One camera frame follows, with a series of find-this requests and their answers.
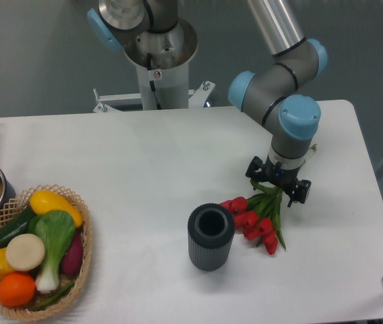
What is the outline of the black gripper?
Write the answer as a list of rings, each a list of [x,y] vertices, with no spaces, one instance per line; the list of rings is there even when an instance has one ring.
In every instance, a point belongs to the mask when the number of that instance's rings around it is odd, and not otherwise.
[[[293,203],[304,204],[310,193],[312,182],[309,180],[298,180],[297,174],[300,167],[286,169],[280,161],[273,163],[270,157],[265,163],[261,158],[255,156],[247,167],[245,176],[254,182],[270,183],[283,189],[289,196],[288,207]]]

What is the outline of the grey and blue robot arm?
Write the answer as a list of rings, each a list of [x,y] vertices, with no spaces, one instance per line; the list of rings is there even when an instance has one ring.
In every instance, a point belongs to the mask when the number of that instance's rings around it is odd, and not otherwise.
[[[240,73],[229,87],[229,102],[272,135],[267,158],[254,158],[246,176],[281,188],[291,203],[304,203],[311,183],[297,175],[321,110],[298,90],[322,72],[328,55],[317,40],[305,37],[287,1],[248,6],[274,64],[263,74]],[[105,47],[123,51],[135,65],[145,110],[191,106],[188,67],[198,40],[179,17],[176,1],[99,1],[87,19]]]

